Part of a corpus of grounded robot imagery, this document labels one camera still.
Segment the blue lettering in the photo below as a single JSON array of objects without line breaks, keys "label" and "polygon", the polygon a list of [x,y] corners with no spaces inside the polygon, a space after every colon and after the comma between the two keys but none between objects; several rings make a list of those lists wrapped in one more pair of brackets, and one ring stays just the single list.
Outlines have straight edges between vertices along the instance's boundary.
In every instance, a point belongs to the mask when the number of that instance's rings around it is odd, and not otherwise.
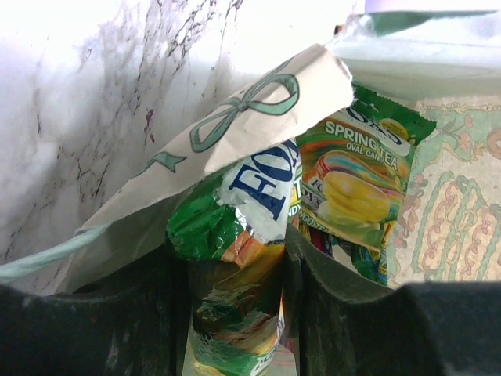
[{"label": "blue lettering", "polygon": [[370,121],[366,116],[360,114],[358,111],[355,111],[350,107],[346,109],[346,112],[348,112],[348,115],[350,115],[352,118],[360,121],[361,123],[365,124],[372,123],[372,121]]},{"label": "blue lettering", "polygon": [[[249,186],[248,184],[246,184],[241,180],[244,172],[249,172],[249,171],[254,172],[253,177],[259,180],[259,186],[257,188]],[[236,175],[235,180],[233,180],[233,183],[231,184],[231,186],[229,186],[229,188],[231,190],[236,188],[246,192],[249,196],[254,198],[259,204],[267,208],[273,214],[273,220],[276,221],[279,218],[280,212],[283,209],[283,205],[285,204],[286,198],[284,196],[281,199],[278,199],[264,193],[263,189],[266,186],[271,186],[271,188],[276,188],[275,184],[273,184],[272,182],[266,180],[265,178],[259,175],[259,170],[252,168],[251,166],[244,165]]]},{"label": "blue lettering", "polygon": [[290,156],[294,162],[294,167],[297,165],[297,160],[300,158],[299,150],[297,149],[297,145],[293,143],[290,139],[283,143],[283,145],[290,151]]},{"label": "blue lettering", "polygon": [[396,143],[397,145],[400,145],[402,143],[402,141],[400,141],[400,138],[398,138],[392,131],[387,129],[386,132],[394,143]]},{"label": "blue lettering", "polygon": [[[261,155],[271,155],[273,157],[282,158],[284,161],[287,162],[287,164],[289,165],[289,168],[287,170],[282,170],[281,168],[276,168],[276,167],[268,166],[266,164],[262,164],[258,160],[258,157]],[[251,159],[254,162],[254,164],[256,165],[256,167],[259,168],[259,170],[261,170],[261,172],[263,172],[264,174],[266,174],[270,178],[274,178],[274,179],[279,180],[281,182],[289,182],[294,177],[294,174],[293,174],[294,167],[290,162],[289,156],[287,155],[287,153],[283,149],[281,149],[278,146],[275,146],[275,147],[272,147],[271,149],[267,149],[265,151],[262,151],[261,153],[256,153],[251,157]]]}]

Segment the white paper bag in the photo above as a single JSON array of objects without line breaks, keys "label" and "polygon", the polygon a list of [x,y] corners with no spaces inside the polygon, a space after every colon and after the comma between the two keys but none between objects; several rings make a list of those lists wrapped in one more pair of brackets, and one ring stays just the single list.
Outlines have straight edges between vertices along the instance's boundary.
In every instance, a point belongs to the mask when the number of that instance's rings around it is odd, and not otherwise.
[{"label": "white paper bag", "polygon": [[68,242],[0,266],[0,283],[67,257],[54,291],[74,291],[157,248],[173,209],[205,176],[294,138],[352,102],[351,76],[320,45],[242,88],[173,139]]}]

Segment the green plastic bag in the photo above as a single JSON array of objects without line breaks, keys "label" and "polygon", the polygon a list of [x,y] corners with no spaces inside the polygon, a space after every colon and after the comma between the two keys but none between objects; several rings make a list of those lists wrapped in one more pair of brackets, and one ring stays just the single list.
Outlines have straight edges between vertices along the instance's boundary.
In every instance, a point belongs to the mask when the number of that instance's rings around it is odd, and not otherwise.
[{"label": "green plastic bag", "polygon": [[198,375],[258,376],[272,361],[300,170],[288,140],[203,180],[168,221],[175,256],[192,261],[189,341]]}]

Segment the snack wrapper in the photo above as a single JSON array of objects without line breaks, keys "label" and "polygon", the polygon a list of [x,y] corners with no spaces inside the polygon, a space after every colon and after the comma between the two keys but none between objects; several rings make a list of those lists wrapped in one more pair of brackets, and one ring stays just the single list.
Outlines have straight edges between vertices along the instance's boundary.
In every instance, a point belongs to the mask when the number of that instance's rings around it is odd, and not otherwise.
[{"label": "snack wrapper", "polygon": [[317,247],[322,253],[333,257],[332,253],[332,236],[328,233],[324,233],[318,229],[308,226],[306,223],[300,220],[299,222],[299,230],[303,235],[305,235],[306,239],[310,241],[313,245]]},{"label": "snack wrapper", "polygon": [[287,140],[207,177],[167,225],[191,260],[198,375],[263,375],[283,332],[281,260],[300,204],[301,157]]},{"label": "snack wrapper", "polygon": [[386,250],[374,251],[336,236],[331,237],[333,245],[339,246],[351,258],[359,274],[383,286],[388,285]]},{"label": "snack wrapper", "polygon": [[436,124],[361,86],[355,96],[351,107],[297,138],[301,219],[379,251],[402,207],[416,146]]}]

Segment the paper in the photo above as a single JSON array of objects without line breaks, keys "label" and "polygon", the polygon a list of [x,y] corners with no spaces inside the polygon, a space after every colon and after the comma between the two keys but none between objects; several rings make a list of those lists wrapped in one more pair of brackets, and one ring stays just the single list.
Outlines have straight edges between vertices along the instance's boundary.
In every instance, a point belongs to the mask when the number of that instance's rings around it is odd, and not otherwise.
[{"label": "paper", "polygon": [[70,255],[57,291],[71,292],[104,277],[164,242],[170,213],[186,190],[242,157],[291,139],[353,100],[351,75],[334,55],[314,45],[268,72],[188,127],[129,180],[77,233],[29,266],[0,266],[9,282]]},{"label": "paper", "polygon": [[390,286],[501,280],[501,97],[420,101],[437,129],[416,150],[387,249]]},{"label": "paper", "polygon": [[501,13],[430,18],[418,26],[408,17],[410,24],[401,23],[400,31],[393,29],[395,16],[353,16],[329,45],[355,80],[381,95],[414,102],[498,94]]}]

